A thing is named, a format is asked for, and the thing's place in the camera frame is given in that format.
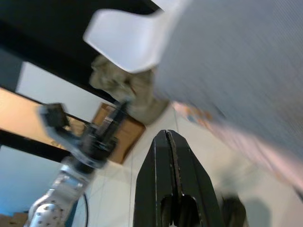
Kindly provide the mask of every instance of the white wall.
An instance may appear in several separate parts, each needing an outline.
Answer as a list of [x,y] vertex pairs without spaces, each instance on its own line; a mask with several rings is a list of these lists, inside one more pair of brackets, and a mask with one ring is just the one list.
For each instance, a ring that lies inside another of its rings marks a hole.
[[[102,102],[108,103],[28,62],[22,65],[16,93],[42,103],[64,103],[68,113],[88,122]],[[0,213],[28,210],[46,192],[59,168],[59,163],[2,146]]]

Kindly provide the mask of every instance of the white floor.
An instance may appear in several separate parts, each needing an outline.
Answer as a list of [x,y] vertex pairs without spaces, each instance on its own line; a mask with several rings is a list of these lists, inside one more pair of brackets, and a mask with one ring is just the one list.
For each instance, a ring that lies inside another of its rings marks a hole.
[[[300,227],[303,204],[293,189],[230,150],[207,130],[183,119],[169,108],[138,141],[123,166],[109,163],[99,170],[89,198],[90,227],[133,225],[135,182],[153,137],[161,129],[184,136],[210,175],[217,192],[236,193],[243,201],[251,227]],[[73,227],[83,227],[85,208],[79,201]]]

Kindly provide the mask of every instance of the white chair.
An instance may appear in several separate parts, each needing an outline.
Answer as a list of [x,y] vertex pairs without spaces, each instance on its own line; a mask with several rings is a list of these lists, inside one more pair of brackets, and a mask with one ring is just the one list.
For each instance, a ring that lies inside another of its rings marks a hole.
[[98,10],[84,41],[125,71],[137,73],[152,68],[159,63],[188,0],[156,0],[155,3],[162,9],[150,15]]

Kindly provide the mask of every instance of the robotic arm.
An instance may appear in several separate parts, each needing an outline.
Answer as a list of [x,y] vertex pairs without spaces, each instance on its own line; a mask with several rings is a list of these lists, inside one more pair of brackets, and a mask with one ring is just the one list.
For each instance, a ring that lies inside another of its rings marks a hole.
[[102,168],[115,149],[114,137],[126,116],[127,103],[118,105],[101,126],[90,124],[81,137],[64,127],[68,120],[61,104],[47,104],[39,109],[48,135],[62,144],[72,156],[63,166],[48,192],[30,208],[25,227],[63,227],[75,201],[93,180],[95,169]]

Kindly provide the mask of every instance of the black cable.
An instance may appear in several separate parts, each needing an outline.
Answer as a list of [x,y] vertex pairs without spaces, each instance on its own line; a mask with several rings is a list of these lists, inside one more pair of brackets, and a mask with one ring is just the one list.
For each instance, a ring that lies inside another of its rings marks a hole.
[[85,223],[85,227],[89,226],[89,204],[87,202],[87,197],[86,194],[83,194],[83,198],[84,198],[84,203],[85,203],[85,212],[86,212],[86,223]]

